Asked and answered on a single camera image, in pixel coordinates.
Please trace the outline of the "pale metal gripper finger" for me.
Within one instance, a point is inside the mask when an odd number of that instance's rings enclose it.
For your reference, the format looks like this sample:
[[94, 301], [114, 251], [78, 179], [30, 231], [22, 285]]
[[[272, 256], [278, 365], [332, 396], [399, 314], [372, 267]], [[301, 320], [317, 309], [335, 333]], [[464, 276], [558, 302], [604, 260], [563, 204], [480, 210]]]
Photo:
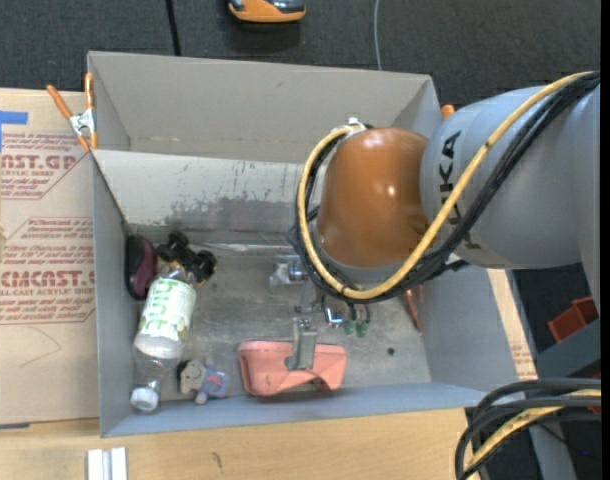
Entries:
[[283, 259], [273, 264], [273, 270], [269, 277], [269, 287], [278, 289], [303, 285], [308, 280], [309, 276], [299, 260]]
[[314, 364], [318, 331], [308, 317], [293, 319], [292, 352], [285, 359], [289, 371], [311, 369]]

